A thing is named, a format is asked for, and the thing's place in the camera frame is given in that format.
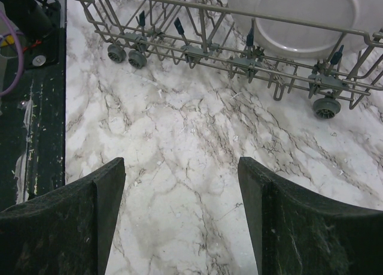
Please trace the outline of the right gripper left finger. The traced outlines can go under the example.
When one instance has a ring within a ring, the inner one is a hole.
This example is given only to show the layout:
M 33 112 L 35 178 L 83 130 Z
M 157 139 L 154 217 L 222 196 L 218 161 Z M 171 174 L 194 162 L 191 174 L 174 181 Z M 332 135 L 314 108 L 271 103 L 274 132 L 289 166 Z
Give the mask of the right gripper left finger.
M 125 184 L 115 158 L 1 212 L 1 274 L 105 274 Z

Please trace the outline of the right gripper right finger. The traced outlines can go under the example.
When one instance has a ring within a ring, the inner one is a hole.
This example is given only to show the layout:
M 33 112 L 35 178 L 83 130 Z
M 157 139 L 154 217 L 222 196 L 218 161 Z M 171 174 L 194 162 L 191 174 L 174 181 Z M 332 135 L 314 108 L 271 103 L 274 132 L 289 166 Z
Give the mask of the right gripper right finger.
M 382 211 L 322 196 L 250 157 L 238 179 L 259 274 L 382 273 Z

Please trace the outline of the blue rimmed white plate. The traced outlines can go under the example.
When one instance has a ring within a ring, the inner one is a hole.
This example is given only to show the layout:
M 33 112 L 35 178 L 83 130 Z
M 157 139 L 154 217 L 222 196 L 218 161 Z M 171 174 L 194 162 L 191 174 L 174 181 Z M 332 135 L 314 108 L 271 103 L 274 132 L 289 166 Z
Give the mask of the blue rimmed white plate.
M 227 0 L 231 9 L 262 13 L 321 26 L 356 29 L 373 33 L 382 27 L 382 0 Z M 275 20 L 252 20 L 233 14 L 239 32 L 252 29 L 255 42 L 265 50 L 286 58 L 328 57 L 340 32 Z

